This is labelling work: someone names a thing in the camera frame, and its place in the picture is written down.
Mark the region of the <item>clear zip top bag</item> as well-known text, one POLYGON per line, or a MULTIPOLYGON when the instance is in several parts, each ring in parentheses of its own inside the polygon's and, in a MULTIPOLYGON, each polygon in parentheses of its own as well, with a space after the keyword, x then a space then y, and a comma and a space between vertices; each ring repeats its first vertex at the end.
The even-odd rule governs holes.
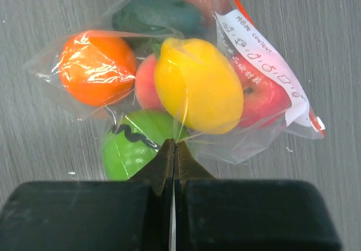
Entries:
POLYGON ((106 177, 127 180, 165 140, 239 164, 282 132, 324 137, 287 62, 238 0, 119 0, 24 69, 77 119, 105 118, 106 177))

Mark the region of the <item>fake yellow lemon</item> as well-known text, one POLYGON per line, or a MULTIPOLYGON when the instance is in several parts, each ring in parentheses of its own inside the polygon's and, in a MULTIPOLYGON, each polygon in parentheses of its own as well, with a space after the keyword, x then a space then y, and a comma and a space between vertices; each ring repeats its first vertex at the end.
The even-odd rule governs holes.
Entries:
POLYGON ((241 119, 240 80, 228 59, 208 41, 166 39, 154 82, 164 108, 190 129, 225 134, 241 119))

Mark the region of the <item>fake orange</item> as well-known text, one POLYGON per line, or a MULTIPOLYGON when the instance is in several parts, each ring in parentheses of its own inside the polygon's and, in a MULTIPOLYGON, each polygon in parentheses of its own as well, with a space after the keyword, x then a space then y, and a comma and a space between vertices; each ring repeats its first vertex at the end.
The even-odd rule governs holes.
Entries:
POLYGON ((75 100, 101 107, 130 94, 137 59, 122 38, 88 30, 67 40, 58 70, 62 85, 75 100))

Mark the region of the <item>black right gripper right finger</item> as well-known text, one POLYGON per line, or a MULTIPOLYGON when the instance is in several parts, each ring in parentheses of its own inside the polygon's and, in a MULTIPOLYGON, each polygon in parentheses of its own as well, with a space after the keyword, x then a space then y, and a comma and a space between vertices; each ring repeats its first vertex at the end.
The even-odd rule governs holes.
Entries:
POLYGON ((303 180, 217 179, 175 148, 176 250, 341 250, 318 189, 303 180))

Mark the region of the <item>fake red apple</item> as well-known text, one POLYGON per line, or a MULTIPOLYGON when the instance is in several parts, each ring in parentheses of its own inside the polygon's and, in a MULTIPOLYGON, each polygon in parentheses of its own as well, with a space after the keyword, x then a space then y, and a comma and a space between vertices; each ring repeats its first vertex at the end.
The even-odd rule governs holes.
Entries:
POLYGON ((257 124, 265 127, 282 118, 285 110, 291 107, 291 100, 283 87, 240 54, 232 56, 230 62, 244 93, 244 109, 238 126, 246 128, 257 124))

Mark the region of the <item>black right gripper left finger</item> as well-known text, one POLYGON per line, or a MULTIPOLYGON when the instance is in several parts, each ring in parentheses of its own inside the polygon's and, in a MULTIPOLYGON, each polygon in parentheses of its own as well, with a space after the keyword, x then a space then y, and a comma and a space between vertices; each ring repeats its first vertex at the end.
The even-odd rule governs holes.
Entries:
POLYGON ((32 181, 1 210, 2 250, 170 250, 175 142, 129 180, 32 181))

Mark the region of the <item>fake green watermelon piece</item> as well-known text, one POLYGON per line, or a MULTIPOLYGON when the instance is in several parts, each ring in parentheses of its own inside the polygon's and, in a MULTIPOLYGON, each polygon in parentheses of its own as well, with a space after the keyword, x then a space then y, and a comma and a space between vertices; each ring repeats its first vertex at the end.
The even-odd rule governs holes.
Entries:
POLYGON ((165 111, 142 109, 124 114, 104 139, 105 174, 109 180, 128 180, 156 156, 165 140, 187 136, 187 129, 165 111))

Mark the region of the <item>fake peach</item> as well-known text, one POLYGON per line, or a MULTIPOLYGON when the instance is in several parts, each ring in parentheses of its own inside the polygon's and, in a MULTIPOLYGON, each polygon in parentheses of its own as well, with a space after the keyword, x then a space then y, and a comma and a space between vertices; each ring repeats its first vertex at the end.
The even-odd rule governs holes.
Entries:
POLYGON ((135 96, 143 109, 164 110, 155 89, 154 72, 157 59, 150 54, 139 65, 135 79, 135 96))

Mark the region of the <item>fake dark green vegetable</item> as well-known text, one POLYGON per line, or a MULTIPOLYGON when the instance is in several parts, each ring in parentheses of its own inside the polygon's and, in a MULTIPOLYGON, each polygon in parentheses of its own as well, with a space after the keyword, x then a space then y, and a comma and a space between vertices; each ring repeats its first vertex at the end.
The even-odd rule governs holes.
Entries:
POLYGON ((131 47, 161 43, 167 35, 202 38, 206 31, 200 9, 184 0, 130 0, 112 15, 112 28, 140 34, 125 38, 131 47))

